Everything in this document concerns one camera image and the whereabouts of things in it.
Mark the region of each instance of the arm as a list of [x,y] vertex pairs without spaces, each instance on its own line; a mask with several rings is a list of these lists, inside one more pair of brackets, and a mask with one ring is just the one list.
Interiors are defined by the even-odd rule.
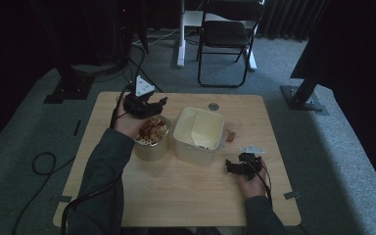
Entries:
[[[121,108],[118,114],[124,114]],[[108,191],[80,203],[69,211],[68,234],[116,234],[121,227],[123,187],[121,174],[130,159],[133,136],[145,122],[124,115],[114,129],[107,129],[92,152],[83,174],[78,197],[103,189],[115,180]]]
[[[258,174],[265,180],[266,172],[264,169]],[[261,179],[255,176],[249,181],[243,175],[237,175],[237,181],[246,198],[247,234],[286,234],[282,222],[274,213],[271,204],[265,197],[265,188]]]

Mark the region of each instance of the black chair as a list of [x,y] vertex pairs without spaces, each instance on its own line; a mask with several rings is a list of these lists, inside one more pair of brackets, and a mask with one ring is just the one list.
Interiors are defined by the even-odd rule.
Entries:
[[[236,88],[246,81],[249,60],[252,52],[255,32],[263,15],[263,5],[259,0],[206,0],[203,8],[203,19],[200,30],[200,42],[197,52],[198,82],[206,87]],[[210,14],[225,20],[208,20]],[[238,48],[239,53],[232,52],[204,52],[203,47]],[[237,63],[245,50],[248,50],[243,80],[238,84],[205,84],[201,81],[201,63],[203,54],[237,55]]]

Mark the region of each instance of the sleeve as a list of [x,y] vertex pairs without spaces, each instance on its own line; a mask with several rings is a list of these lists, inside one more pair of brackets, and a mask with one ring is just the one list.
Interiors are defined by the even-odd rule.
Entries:
[[246,200],[247,234],[281,235],[286,234],[285,227],[274,213],[271,204],[264,196]]
[[119,177],[134,146],[134,140],[107,129],[93,150],[81,182],[78,197],[105,188],[112,189],[80,203],[69,211],[68,234],[118,234],[123,214],[123,186]]

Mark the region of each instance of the tripod base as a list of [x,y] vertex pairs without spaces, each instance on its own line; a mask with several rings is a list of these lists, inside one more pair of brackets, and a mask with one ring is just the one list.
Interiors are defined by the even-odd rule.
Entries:
[[294,100],[294,96],[299,89],[299,86],[284,85],[280,86],[280,89],[283,92],[283,96],[285,97],[286,103],[288,104],[290,110],[315,111],[317,115],[329,115],[325,106],[319,104],[315,94],[312,93],[306,102],[298,103]]
[[77,75],[78,84],[74,88],[65,89],[63,79],[60,79],[53,94],[47,95],[44,104],[62,104],[64,100],[86,100],[93,84],[94,76]]

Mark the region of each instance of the hand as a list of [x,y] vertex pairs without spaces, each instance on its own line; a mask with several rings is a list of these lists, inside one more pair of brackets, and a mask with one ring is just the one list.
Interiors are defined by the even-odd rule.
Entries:
[[131,114],[127,114],[123,109],[123,101],[121,101],[120,105],[118,106],[117,116],[121,117],[116,119],[114,129],[132,139],[139,132],[140,127],[142,127],[142,125],[149,119],[149,117],[138,119]]
[[[261,171],[258,174],[265,182],[266,165],[263,160],[261,160],[261,164],[264,167],[261,169]],[[246,199],[249,199],[255,196],[265,196],[264,183],[261,182],[261,179],[258,176],[253,177],[253,179],[251,179],[250,181],[248,180],[248,178],[245,178],[244,175],[236,175],[236,177]]]

